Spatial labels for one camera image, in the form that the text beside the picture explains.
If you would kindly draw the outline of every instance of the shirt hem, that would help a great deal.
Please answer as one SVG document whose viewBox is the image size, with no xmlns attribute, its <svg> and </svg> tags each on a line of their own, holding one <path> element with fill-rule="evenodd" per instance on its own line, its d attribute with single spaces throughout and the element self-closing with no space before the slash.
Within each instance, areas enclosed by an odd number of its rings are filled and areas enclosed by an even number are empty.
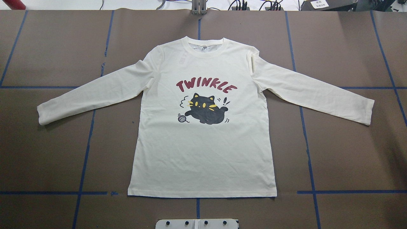
<svg viewBox="0 0 407 229">
<path fill-rule="evenodd" d="M 131 190 L 127 191 L 128 196 L 147 196 L 160 198 L 243 198 L 243 197 L 276 197 L 277 191 L 247 191 L 247 192 L 164 192 Z"/>
</svg>

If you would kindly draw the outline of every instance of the metal bracket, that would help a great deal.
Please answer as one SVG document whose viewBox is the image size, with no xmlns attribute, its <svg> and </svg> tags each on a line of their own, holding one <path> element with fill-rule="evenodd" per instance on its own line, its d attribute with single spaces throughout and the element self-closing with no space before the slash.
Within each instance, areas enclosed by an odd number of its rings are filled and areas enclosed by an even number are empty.
<svg viewBox="0 0 407 229">
<path fill-rule="evenodd" d="M 238 229 L 237 219 L 159 220 L 155 229 Z"/>
<path fill-rule="evenodd" d="M 192 0 L 192 14 L 206 14 L 206 0 Z"/>
</svg>

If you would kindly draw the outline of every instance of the crew neckline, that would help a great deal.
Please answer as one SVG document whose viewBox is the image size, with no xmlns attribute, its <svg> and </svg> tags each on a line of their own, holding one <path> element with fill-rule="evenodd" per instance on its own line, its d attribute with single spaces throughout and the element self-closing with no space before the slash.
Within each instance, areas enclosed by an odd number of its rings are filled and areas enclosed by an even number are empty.
<svg viewBox="0 0 407 229">
<path fill-rule="evenodd" d="M 195 40 L 192 38 L 189 38 L 188 36 L 184 37 L 181 39 L 182 45 L 184 46 L 184 49 L 192 54 L 193 56 L 199 57 L 199 58 L 212 58 L 215 56 L 220 55 L 225 49 L 226 46 L 228 45 L 228 39 L 222 38 L 220 40 Z M 213 51 L 213 52 L 208 52 L 208 53 L 201 53 L 195 51 L 189 44 L 196 44 L 199 46 L 211 46 L 211 45 L 220 45 L 221 46 Z"/>
</svg>

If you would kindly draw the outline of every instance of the red lettering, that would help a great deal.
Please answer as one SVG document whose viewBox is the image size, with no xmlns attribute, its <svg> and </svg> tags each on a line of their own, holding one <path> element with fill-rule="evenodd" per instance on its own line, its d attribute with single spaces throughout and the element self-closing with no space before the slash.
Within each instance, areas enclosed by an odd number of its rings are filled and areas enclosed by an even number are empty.
<svg viewBox="0 0 407 229">
<path fill-rule="evenodd" d="M 222 87 L 225 86 L 228 82 L 223 82 L 218 86 L 218 90 L 222 90 Z"/>
<path fill-rule="evenodd" d="M 186 81 L 186 80 L 184 80 L 184 84 L 185 84 L 185 86 L 186 86 L 188 89 L 193 88 L 193 87 L 194 87 L 194 84 L 195 84 L 195 80 L 196 80 L 195 77 L 192 78 L 191 81 Z"/>
<path fill-rule="evenodd" d="M 199 87 L 199 84 L 201 83 L 201 78 L 202 78 L 202 77 L 199 77 L 199 78 L 198 78 L 197 87 Z"/>
<path fill-rule="evenodd" d="M 214 88 L 216 88 L 216 85 L 219 84 L 219 83 L 220 83 L 220 81 L 218 81 L 218 78 L 214 78 L 214 79 L 212 80 L 212 83 L 210 84 L 209 87 L 214 87 Z"/>
<path fill-rule="evenodd" d="M 184 92 L 184 88 L 182 87 L 182 80 L 179 81 L 176 85 L 181 89 L 182 92 Z"/>
<path fill-rule="evenodd" d="M 203 80 L 202 80 L 202 85 L 201 86 L 208 86 L 209 85 L 209 83 L 210 83 L 210 81 L 212 80 L 212 78 L 203 78 Z"/>
<path fill-rule="evenodd" d="M 232 89 L 237 89 L 237 87 L 234 86 L 234 85 L 230 85 L 230 86 L 228 86 L 227 88 L 225 88 L 225 89 L 223 90 L 223 92 L 224 92 L 224 93 L 228 93 L 228 90 L 232 90 Z"/>
</svg>

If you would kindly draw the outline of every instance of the red object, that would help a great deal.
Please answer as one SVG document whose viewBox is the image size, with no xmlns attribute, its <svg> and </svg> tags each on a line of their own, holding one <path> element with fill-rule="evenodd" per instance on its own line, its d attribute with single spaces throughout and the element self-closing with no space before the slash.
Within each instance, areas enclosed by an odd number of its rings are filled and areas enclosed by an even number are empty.
<svg viewBox="0 0 407 229">
<path fill-rule="evenodd" d="M 6 3 L 7 6 L 10 7 L 10 9 L 25 9 L 24 3 L 22 3 L 20 0 L 3 0 L 4 3 Z"/>
</svg>

